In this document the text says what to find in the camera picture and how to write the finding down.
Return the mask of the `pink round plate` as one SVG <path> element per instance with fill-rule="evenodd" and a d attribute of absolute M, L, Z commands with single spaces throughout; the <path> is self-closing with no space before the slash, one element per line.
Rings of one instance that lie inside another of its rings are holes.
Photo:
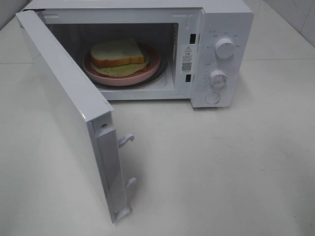
<path fill-rule="evenodd" d="M 134 86 L 152 77 L 161 65 L 161 55 L 155 48 L 143 43 L 138 43 L 138 47 L 144 56 L 143 63 L 99 68 L 88 53 L 83 59 L 83 69 L 94 83 L 112 87 Z"/>

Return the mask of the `white round door button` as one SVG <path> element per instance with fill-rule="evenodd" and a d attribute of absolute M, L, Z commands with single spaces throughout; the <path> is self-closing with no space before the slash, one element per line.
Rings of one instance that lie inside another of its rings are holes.
<path fill-rule="evenodd" d="M 205 97 L 205 102 L 208 104 L 217 104 L 220 101 L 220 94 L 217 92 L 211 92 L 209 94 L 206 95 Z"/>

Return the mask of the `white microwave door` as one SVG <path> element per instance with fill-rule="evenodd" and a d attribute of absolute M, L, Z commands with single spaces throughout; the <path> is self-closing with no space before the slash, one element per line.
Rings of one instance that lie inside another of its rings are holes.
<path fill-rule="evenodd" d="M 31 10 L 17 13 L 40 81 L 67 143 L 112 222 L 130 214 L 136 179 L 125 180 L 119 148 L 134 135 L 117 138 L 113 108 L 68 52 Z"/>

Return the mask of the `toast sandwich with lettuce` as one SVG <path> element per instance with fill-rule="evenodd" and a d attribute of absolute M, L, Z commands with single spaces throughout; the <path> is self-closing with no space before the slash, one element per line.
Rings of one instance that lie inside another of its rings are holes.
<path fill-rule="evenodd" d="M 133 38 L 95 44 L 90 49 L 90 56 L 91 67 L 99 74 L 111 77 L 146 71 L 150 61 L 150 56 Z"/>

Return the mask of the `glass microwave turntable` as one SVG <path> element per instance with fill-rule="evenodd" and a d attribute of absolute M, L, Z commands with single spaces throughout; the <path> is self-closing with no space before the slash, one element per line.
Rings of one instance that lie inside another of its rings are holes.
<path fill-rule="evenodd" d="M 110 85 L 105 85 L 102 83 L 99 83 L 93 79 L 90 79 L 93 84 L 95 84 L 97 87 L 104 88 L 104 89 L 134 89 L 134 88 L 139 88 L 148 84 L 153 83 L 155 80 L 160 78 L 166 71 L 168 67 L 168 62 L 166 62 L 164 59 L 162 59 L 162 63 L 159 65 L 157 71 L 151 76 L 150 78 L 141 81 L 139 83 L 133 84 L 133 85 L 128 85 L 128 86 L 110 86 Z"/>

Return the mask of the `white lower timer knob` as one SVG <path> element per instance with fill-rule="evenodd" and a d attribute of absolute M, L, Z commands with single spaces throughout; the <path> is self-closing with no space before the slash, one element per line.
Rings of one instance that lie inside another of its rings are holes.
<path fill-rule="evenodd" d="M 213 88 L 221 89 L 227 83 L 227 75 L 222 70 L 214 70 L 210 73 L 210 85 Z"/>

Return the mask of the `white warning label sticker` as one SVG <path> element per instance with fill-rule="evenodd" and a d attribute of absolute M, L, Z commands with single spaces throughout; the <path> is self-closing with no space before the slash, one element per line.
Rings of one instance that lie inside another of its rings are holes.
<path fill-rule="evenodd" d="M 195 56 L 196 56 L 195 44 L 183 44 L 181 46 L 180 69 L 182 73 L 189 73 L 193 71 Z"/>

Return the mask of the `white microwave oven body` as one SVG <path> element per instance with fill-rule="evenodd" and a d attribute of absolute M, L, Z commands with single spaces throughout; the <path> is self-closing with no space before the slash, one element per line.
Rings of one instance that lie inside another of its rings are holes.
<path fill-rule="evenodd" d="M 97 87 L 107 100 L 188 99 L 195 108 L 231 104 L 254 18 L 241 0 L 33 0 L 21 12 L 28 10 L 40 17 L 85 74 L 83 59 L 92 45 L 124 38 L 155 48 L 161 62 L 168 62 L 165 73 L 151 84 Z M 215 42 L 225 36 L 234 40 L 234 54 L 220 59 Z M 189 73 L 180 69 L 183 44 L 196 45 Z M 214 70 L 227 75 L 221 89 L 210 85 Z M 219 103 L 205 102 L 211 92 L 220 94 Z"/>

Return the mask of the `white upper power knob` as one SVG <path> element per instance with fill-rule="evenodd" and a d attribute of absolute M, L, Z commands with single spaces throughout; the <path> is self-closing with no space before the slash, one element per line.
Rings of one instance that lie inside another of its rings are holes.
<path fill-rule="evenodd" d="M 234 54 L 235 42 L 229 37 L 221 37 L 215 42 L 215 53 L 220 59 L 230 58 Z"/>

